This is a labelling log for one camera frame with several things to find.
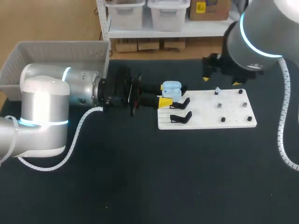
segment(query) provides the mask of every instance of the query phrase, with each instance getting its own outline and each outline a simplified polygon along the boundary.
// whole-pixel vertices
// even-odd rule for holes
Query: blue object
[[[26,124],[27,126],[29,125],[40,125],[40,126],[52,126],[52,125],[65,125],[67,124],[69,121],[60,121],[60,122],[45,122],[45,123],[39,123],[39,122],[34,122],[31,120],[26,120],[21,118],[20,122],[22,122],[21,124]]]
[[[62,81],[65,81],[65,78],[66,78],[66,75],[67,75],[67,72],[70,70],[70,67],[67,67],[65,70],[64,70],[64,75],[62,76]]]
[[[241,30],[241,34],[242,34],[242,37],[244,39],[244,41],[247,43],[247,45],[252,49],[254,50],[256,53],[260,54],[260,55],[263,55],[265,57],[282,57],[281,55],[271,55],[271,54],[267,54],[265,52],[262,52],[261,50],[257,49],[255,46],[253,46],[250,41],[248,40],[247,36],[245,35],[245,32],[244,32],[244,26],[243,26],[243,23],[244,23],[244,15],[245,13],[243,13],[243,15],[241,16],[241,19],[240,19],[240,30]]]
[[[35,125],[33,125],[33,124],[24,123],[24,122],[22,122],[22,121],[20,121],[20,120],[19,120],[19,124],[21,124],[21,125],[25,125],[25,126],[28,126],[28,127],[34,127],[34,126],[35,126]]]
[[[162,90],[162,97],[171,98],[176,103],[181,100],[182,91],[179,88]]]
[[[162,84],[163,89],[181,89],[182,88],[182,84],[178,81],[166,81],[163,82]]]

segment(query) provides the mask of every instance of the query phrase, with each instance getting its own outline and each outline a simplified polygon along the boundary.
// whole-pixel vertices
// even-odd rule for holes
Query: black clip
[[[170,107],[173,107],[175,109],[180,109],[180,110],[184,110],[186,109],[186,107],[189,105],[190,103],[190,98],[188,97],[184,103],[173,103],[170,105]]]
[[[188,90],[188,86],[186,85],[182,86],[181,88],[182,96],[187,92],[187,90]]]
[[[189,111],[184,118],[177,115],[170,115],[170,120],[172,123],[187,124],[191,117],[192,117],[192,111]]]

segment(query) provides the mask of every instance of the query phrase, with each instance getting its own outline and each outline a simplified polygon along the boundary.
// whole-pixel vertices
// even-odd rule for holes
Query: white plastic bin
[[[154,30],[181,31],[190,0],[148,0]]]
[[[109,49],[109,41],[19,42],[0,71],[0,90],[9,100],[21,101],[21,73],[28,64],[35,62],[78,70],[95,70],[105,78],[109,65]]]
[[[141,29],[144,4],[145,0],[136,0],[136,3],[133,4],[111,4],[106,2],[111,18],[111,27],[120,30]]]

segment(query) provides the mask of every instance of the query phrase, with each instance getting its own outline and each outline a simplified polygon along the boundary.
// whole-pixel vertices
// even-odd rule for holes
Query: yellow label
[[[206,3],[196,2],[196,13],[205,13],[205,12],[206,12]]]

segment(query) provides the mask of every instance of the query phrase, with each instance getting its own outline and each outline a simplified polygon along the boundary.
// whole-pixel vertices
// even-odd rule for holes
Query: white pegboard
[[[171,109],[169,106],[158,110],[158,126],[162,130],[180,129],[218,129],[256,127],[257,122],[252,111],[246,91],[221,90],[215,95],[215,90],[187,91],[180,103],[190,98],[185,110]],[[170,115],[185,117],[192,111],[192,117],[187,124],[171,123]]]

